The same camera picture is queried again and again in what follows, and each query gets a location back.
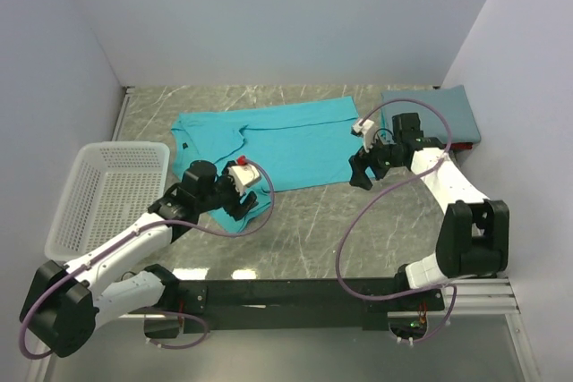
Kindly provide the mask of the turquoise t shirt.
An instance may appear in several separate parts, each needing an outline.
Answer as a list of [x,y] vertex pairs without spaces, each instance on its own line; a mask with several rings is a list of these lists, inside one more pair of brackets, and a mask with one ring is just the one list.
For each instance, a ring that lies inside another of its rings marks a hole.
[[181,177],[195,160],[223,168],[245,156],[267,172],[254,187],[258,204],[247,216],[234,220],[224,210],[211,212],[229,233],[242,232],[247,223],[270,207],[271,191],[292,191],[346,183],[348,159],[361,141],[351,128],[358,118],[352,98],[235,110],[181,113],[171,127],[175,138],[173,172]]

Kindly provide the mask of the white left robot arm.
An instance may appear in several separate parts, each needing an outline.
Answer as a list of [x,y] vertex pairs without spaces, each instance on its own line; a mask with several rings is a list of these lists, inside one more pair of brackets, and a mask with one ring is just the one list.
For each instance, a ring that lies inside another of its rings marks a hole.
[[49,260],[35,273],[19,320],[19,348],[31,360],[46,358],[26,345],[33,333],[60,358],[77,352],[100,327],[135,310],[184,318],[180,281],[160,266],[127,280],[120,276],[151,253],[198,228],[201,214],[223,209],[243,219],[257,204],[252,187],[269,176],[246,157],[222,171],[195,161],[132,225],[95,250],[66,263]]

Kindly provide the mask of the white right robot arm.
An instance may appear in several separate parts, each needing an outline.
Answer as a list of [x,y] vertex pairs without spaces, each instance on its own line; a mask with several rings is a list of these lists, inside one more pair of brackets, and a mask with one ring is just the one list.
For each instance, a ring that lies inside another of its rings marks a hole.
[[426,137],[416,113],[392,118],[391,143],[378,137],[374,121],[358,119],[351,133],[363,139],[349,158],[349,183],[370,190],[393,167],[405,167],[430,191],[443,212],[435,251],[398,269],[393,287],[394,302],[411,310],[424,298],[424,287],[450,279],[493,276],[507,268],[509,260],[509,207],[489,199],[460,172],[446,144]]

